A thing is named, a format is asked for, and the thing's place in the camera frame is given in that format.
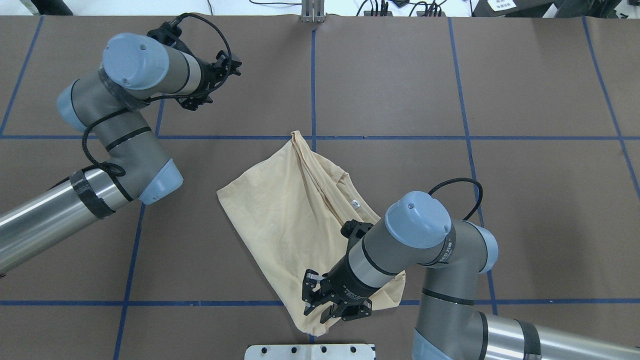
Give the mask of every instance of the light blue cap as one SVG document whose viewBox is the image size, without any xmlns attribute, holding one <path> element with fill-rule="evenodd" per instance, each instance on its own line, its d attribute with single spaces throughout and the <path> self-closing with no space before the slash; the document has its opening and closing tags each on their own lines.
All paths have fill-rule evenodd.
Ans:
<svg viewBox="0 0 640 360">
<path fill-rule="evenodd" d="M 429 340 L 413 330 L 413 360 L 452 360 L 447 354 L 436 348 Z"/>
<path fill-rule="evenodd" d="M 495 236 L 491 233 L 491 231 L 485 229 L 484 227 L 480 227 L 475 225 L 472 222 L 465 221 L 471 225 L 473 225 L 480 235 L 482 235 L 482 239 L 484 239 L 484 244 L 486 245 L 486 264 L 484 268 L 480 270 L 480 274 L 484 274 L 487 271 L 491 270 L 495 265 L 495 262 L 498 261 L 498 241 L 495 239 Z"/>
<path fill-rule="evenodd" d="M 145 205 L 151 205 L 179 188 L 182 185 L 182 180 L 180 170 L 173 163 L 173 159 L 169 159 L 151 180 L 151 183 L 147 185 L 139 199 Z"/>
<path fill-rule="evenodd" d="M 131 90 L 158 85 L 169 71 L 169 55 L 162 44 L 132 33 L 117 34 L 102 52 L 104 71 L 116 84 Z"/>
<path fill-rule="evenodd" d="M 451 231 L 451 217 L 440 201 L 424 192 L 410 192 L 385 213 L 387 230 L 397 241 L 428 249 Z"/>
<path fill-rule="evenodd" d="M 84 126 L 84 124 L 76 115 L 76 111 L 74 110 L 74 103 L 71 100 L 71 91 L 73 90 L 76 81 L 69 85 L 58 96 L 58 112 L 60 113 L 64 121 L 68 122 L 69 125 L 71 125 L 74 129 L 80 131 L 81 133 L 84 133 L 84 130 L 86 130 L 86 126 Z"/>
</svg>

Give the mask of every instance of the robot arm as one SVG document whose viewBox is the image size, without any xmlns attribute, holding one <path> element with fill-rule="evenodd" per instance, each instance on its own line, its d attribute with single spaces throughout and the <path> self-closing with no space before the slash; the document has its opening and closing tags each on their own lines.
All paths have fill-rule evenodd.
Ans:
<svg viewBox="0 0 640 360">
<path fill-rule="evenodd" d="M 451 220 L 428 194 L 410 192 L 376 225 L 352 220 L 342 228 L 347 254 L 327 273 L 307 270 L 308 315 L 333 302 L 321 322 L 371 314 L 369 297 L 413 263 L 426 266 L 413 341 L 414 360 L 640 359 L 640 349 L 474 311 L 478 274 L 489 271 L 498 246 L 486 229 Z"/>
<path fill-rule="evenodd" d="M 221 51 L 215 63 L 193 56 L 178 38 L 178 23 L 187 16 L 199 17 L 183 14 L 146 37 L 114 36 L 103 51 L 102 65 L 60 94 L 64 120 L 85 133 L 83 140 L 93 131 L 110 159 L 74 172 L 0 217 L 0 274 L 133 199 L 153 204 L 180 187 L 178 168 L 139 110 L 156 93 L 173 94 L 169 97 L 183 108 L 196 110 L 212 102 L 209 94 L 230 74 L 240 75 L 241 65 L 230 52 Z M 86 148 L 85 153 L 92 160 Z"/>
</svg>

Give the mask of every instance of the beige cloth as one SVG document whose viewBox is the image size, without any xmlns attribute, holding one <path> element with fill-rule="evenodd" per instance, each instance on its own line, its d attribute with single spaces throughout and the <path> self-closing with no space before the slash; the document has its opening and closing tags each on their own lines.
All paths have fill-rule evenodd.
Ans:
<svg viewBox="0 0 640 360">
<path fill-rule="evenodd" d="M 331 302 L 303 315 L 302 278 L 310 268 L 323 274 L 345 254 L 344 222 L 376 223 L 380 217 L 355 190 L 349 174 L 312 152 L 299 131 L 269 159 L 253 166 L 218 198 L 260 269 L 300 331 L 324 334 L 339 319 L 320 323 Z M 350 202 L 357 200 L 358 209 Z M 373 309 L 400 304 L 405 276 L 372 297 Z"/>
</svg>

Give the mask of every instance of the paper label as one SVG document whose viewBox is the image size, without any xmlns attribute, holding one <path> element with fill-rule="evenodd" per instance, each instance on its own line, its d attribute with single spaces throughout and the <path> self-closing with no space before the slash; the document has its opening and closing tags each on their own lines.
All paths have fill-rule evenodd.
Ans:
<svg viewBox="0 0 640 360">
<path fill-rule="evenodd" d="M 487 0 L 489 2 L 489 6 L 495 11 L 500 12 L 503 10 L 507 10 L 510 8 L 516 7 L 516 4 L 513 0 Z"/>
</svg>

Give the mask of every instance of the white plate with holes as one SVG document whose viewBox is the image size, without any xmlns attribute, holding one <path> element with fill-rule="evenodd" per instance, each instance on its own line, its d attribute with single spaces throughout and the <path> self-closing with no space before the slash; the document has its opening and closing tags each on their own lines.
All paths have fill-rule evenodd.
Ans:
<svg viewBox="0 0 640 360">
<path fill-rule="evenodd" d="M 252 345 L 244 360 L 375 360 L 372 344 Z"/>
</svg>

